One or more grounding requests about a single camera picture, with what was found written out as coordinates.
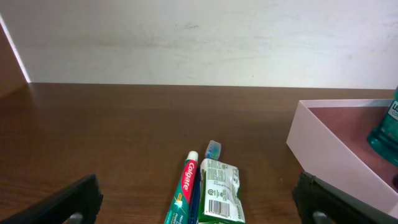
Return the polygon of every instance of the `white wall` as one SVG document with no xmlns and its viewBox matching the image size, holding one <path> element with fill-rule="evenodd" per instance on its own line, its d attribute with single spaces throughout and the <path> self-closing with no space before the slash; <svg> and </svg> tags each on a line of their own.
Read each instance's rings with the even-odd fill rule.
<svg viewBox="0 0 398 224">
<path fill-rule="evenodd" d="M 389 88 L 396 0 L 2 0 L 33 82 Z"/>
</svg>

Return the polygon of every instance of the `soap package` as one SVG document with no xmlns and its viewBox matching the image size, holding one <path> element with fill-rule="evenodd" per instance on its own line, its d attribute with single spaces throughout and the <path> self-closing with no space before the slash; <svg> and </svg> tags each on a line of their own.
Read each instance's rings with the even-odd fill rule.
<svg viewBox="0 0 398 224">
<path fill-rule="evenodd" d="M 239 199 L 239 170 L 213 159 L 200 165 L 199 224 L 245 223 Z"/>
</svg>

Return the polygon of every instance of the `green bottle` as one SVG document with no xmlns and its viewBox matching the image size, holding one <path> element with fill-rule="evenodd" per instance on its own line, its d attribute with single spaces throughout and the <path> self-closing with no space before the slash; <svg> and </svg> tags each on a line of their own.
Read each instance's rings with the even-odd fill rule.
<svg viewBox="0 0 398 224">
<path fill-rule="evenodd" d="M 394 101 L 379 126 L 371 131 L 368 142 L 381 157 L 398 166 L 398 87 Z"/>
</svg>

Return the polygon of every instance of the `brown wooden panel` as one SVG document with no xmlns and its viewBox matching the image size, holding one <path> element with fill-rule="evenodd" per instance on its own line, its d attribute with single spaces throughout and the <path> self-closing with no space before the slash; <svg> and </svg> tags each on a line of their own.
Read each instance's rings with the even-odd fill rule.
<svg viewBox="0 0 398 224">
<path fill-rule="evenodd" d="M 26 84 L 14 52 L 0 26 L 0 97 Z"/>
<path fill-rule="evenodd" d="M 33 83 L 0 99 L 0 220 L 95 173 L 98 223 L 162 223 L 183 161 L 210 139 L 237 166 L 247 223 L 300 223 L 286 146 L 298 100 L 392 90 Z"/>
</svg>

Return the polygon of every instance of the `pink box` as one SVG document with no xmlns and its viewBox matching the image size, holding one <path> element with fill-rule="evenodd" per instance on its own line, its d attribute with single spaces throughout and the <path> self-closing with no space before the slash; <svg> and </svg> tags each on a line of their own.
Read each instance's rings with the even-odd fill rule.
<svg viewBox="0 0 398 224">
<path fill-rule="evenodd" d="M 392 100 L 299 101 L 287 145 L 305 171 L 398 218 L 398 167 L 366 138 Z"/>
</svg>

